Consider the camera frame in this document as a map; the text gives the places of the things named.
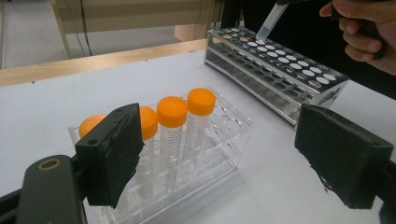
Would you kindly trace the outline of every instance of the transparent tube holder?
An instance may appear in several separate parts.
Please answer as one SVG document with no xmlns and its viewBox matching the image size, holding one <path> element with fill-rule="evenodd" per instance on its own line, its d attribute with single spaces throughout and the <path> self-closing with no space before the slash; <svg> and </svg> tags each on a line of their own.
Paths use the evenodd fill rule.
<svg viewBox="0 0 396 224">
<path fill-rule="evenodd" d="M 178 173 L 176 185 L 169 190 L 164 184 L 167 172 L 161 172 L 160 132 L 157 132 L 154 136 L 152 178 L 147 178 L 145 183 L 137 183 L 136 178 L 132 178 L 121 194 L 116 209 L 107 206 L 97 207 L 96 212 L 101 223 L 148 223 L 170 208 L 212 186 L 236 169 L 253 131 L 253 123 L 221 95 L 212 91 L 217 100 L 215 109 L 209 116 L 200 153 L 196 158 L 186 161 L 182 161 L 186 125 L 183 127 L 181 152 L 178 158 L 180 162 L 175 168 Z M 79 140 L 78 127 L 70 127 L 69 132 L 75 144 Z M 190 167 L 191 163 L 196 161 L 198 161 L 196 169 L 191 178 L 191 174 L 183 173 L 183 168 Z M 152 189 L 150 197 L 139 196 L 138 192 L 142 186 L 150 186 Z"/>
<path fill-rule="evenodd" d="M 208 31 L 205 63 L 292 125 L 297 124 L 302 104 L 329 108 L 349 80 L 275 41 L 257 40 L 245 27 Z"/>
</svg>

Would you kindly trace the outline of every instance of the floor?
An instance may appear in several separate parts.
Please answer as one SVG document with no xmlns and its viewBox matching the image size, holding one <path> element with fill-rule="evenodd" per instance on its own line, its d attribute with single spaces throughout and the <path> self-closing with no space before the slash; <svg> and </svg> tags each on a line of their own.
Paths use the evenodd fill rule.
<svg viewBox="0 0 396 224">
<path fill-rule="evenodd" d="M 0 0 L 0 4 L 4 7 L 2 68 L 66 59 L 49 0 Z M 174 29 L 168 26 L 97 32 L 88 33 L 88 38 L 92 55 L 98 55 L 177 43 Z M 66 38 L 75 58 L 89 56 L 84 34 Z"/>
</svg>

